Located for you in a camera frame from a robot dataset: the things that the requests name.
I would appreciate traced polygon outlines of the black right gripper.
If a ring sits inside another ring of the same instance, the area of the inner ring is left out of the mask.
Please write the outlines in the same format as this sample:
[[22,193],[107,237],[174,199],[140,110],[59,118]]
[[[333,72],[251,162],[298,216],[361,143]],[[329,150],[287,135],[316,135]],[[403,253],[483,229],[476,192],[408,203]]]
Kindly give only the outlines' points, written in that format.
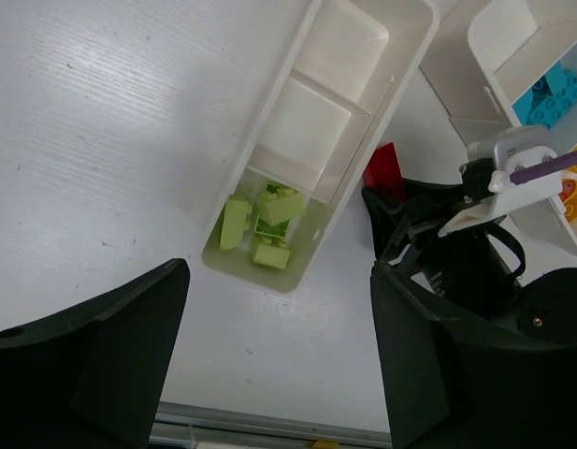
[[370,278],[392,445],[577,448],[577,268],[522,285],[526,252],[499,220],[439,236],[460,185],[362,197],[377,259],[406,276],[377,263]]

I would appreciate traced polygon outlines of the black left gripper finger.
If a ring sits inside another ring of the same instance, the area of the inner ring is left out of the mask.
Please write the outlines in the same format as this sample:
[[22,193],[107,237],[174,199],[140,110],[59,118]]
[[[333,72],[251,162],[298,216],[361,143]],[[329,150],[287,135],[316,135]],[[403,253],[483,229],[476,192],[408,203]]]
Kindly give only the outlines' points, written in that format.
[[174,258],[0,332],[0,448],[145,448],[190,282]]

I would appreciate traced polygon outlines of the red brick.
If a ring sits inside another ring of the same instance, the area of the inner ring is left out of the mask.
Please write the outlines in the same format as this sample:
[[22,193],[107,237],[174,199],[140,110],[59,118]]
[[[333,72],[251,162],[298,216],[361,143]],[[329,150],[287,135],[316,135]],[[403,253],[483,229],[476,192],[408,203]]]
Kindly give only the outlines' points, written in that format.
[[404,180],[393,142],[385,143],[374,151],[362,179],[365,187],[399,202],[406,200]]

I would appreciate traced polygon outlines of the lone lime brick front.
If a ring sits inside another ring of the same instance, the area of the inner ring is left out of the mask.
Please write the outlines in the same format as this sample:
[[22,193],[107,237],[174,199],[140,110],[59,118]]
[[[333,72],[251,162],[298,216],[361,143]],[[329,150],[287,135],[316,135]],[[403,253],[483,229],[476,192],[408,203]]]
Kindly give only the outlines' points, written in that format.
[[267,182],[258,198],[260,218],[269,225],[293,220],[305,212],[304,196],[287,186]]

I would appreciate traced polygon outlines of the narrow white divided tray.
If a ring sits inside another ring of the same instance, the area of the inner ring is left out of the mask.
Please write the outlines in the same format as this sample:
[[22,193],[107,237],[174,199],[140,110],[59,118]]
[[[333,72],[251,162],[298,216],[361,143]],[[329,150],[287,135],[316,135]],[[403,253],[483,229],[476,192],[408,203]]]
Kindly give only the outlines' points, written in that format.
[[[299,286],[378,146],[411,77],[437,33],[431,1],[309,1],[228,161],[201,253],[222,274],[288,293]],[[300,192],[305,212],[284,240],[253,233],[267,182]],[[219,249],[228,197],[252,204],[250,227]],[[255,238],[285,243],[285,269],[251,260]]]

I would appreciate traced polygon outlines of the long teal brick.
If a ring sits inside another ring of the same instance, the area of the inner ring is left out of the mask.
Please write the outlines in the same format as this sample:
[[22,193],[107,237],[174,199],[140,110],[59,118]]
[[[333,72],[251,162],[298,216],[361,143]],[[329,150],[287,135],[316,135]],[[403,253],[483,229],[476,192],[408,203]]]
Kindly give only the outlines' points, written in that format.
[[577,74],[557,62],[512,104],[512,108],[521,125],[543,125],[551,129],[576,104]]

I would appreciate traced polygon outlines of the small yellow brick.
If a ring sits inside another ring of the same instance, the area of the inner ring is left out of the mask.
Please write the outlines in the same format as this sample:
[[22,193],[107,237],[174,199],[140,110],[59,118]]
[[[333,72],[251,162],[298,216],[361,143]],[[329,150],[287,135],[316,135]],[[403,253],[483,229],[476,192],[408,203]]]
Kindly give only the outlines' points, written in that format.
[[559,194],[560,199],[565,206],[565,218],[572,224],[577,220],[577,181],[573,179],[564,179],[562,181],[562,191]]

